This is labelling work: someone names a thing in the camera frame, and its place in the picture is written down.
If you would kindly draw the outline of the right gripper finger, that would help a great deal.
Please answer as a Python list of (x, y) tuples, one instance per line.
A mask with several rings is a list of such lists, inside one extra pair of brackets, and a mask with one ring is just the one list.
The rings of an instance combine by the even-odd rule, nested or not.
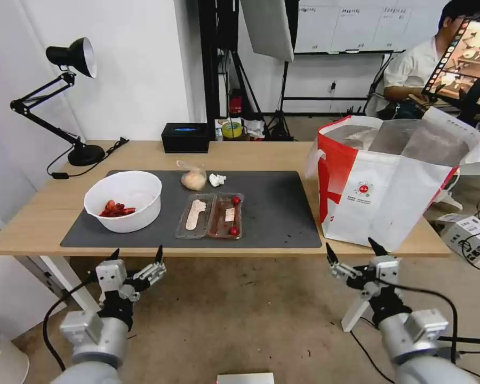
[(340, 263), (329, 243), (326, 243), (326, 257), (330, 265), (331, 274), (336, 278), (347, 281), (349, 278), (357, 279), (362, 276), (361, 271), (344, 263)]
[(374, 254), (377, 257), (382, 257), (382, 256), (387, 256), (388, 255), (388, 252), (385, 250), (385, 248), (382, 245), (380, 245), (379, 243), (377, 243), (373, 238), (368, 237), (368, 242), (369, 242)]

